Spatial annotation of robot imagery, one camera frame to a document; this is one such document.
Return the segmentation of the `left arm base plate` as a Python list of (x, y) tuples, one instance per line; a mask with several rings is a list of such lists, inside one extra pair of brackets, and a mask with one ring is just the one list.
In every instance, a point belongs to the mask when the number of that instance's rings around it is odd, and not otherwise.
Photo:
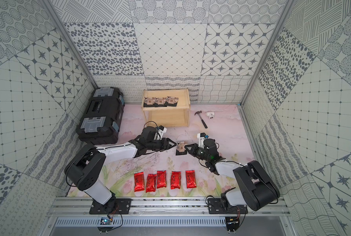
[(128, 214), (131, 207), (132, 199), (129, 198), (113, 198), (107, 203), (100, 204), (96, 200), (93, 200), (89, 214), (91, 215), (102, 215), (112, 214), (114, 212), (120, 214)]

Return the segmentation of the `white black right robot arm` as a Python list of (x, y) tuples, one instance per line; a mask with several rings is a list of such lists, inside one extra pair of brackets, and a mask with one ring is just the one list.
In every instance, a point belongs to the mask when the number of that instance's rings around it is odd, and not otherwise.
[(221, 194), (218, 207), (223, 212), (229, 212), (240, 206), (257, 211), (278, 201), (280, 192), (258, 161), (240, 164), (227, 160), (219, 154), (214, 139), (204, 139), (202, 145), (186, 145), (185, 149), (193, 157), (203, 160), (210, 172), (236, 180), (238, 188), (229, 189)]

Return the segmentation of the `floral tea bag one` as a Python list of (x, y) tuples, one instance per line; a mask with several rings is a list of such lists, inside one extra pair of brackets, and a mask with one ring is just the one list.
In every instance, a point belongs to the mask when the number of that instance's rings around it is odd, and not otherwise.
[(145, 97), (144, 98), (144, 107), (155, 107), (154, 97)]

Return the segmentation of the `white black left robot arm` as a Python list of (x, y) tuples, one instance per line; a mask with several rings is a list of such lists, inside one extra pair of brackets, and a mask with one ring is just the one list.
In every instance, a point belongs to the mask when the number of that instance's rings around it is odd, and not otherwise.
[(87, 144), (65, 167), (64, 174), (67, 184), (72, 183), (69, 186), (76, 187), (95, 202), (106, 206), (115, 200), (115, 194), (99, 180), (99, 174), (105, 162), (133, 159), (176, 147), (176, 142), (163, 137), (166, 130), (163, 126), (147, 126), (135, 139), (121, 145), (98, 147)]

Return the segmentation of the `floral tea bag two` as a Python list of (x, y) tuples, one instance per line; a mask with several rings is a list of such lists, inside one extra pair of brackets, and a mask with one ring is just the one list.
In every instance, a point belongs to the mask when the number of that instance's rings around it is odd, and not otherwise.
[(155, 107), (166, 107), (167, 106), (167, 98), (166, 97), (155, 97), (154, 98), (154, 106)]

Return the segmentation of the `floral tea bag three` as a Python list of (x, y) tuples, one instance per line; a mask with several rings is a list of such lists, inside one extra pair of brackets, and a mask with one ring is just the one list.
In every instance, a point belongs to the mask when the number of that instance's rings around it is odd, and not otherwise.
[(170, 107), (176, 107), (178, 104), (178, 101), (179, 101), (178, 97), (167, 96), (165, 105)]

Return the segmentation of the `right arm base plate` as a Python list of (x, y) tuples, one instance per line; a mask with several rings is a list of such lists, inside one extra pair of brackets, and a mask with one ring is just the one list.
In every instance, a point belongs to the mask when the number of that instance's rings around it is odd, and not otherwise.
[(205, 202), (208, 206), (209, 214), (246, 214), (248, 209), (246, 205), (232, 206), (226, 200), (221, 198), (207, 197)]

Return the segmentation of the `floral tea bag four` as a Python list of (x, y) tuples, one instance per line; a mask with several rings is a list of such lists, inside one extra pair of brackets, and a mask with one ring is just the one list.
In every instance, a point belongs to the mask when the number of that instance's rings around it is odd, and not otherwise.
[(187, 141), (177, 142), (176, 155), (186, 155), (187, 154), (187, 150), (185, 148), (186, 145), (187, 145)]

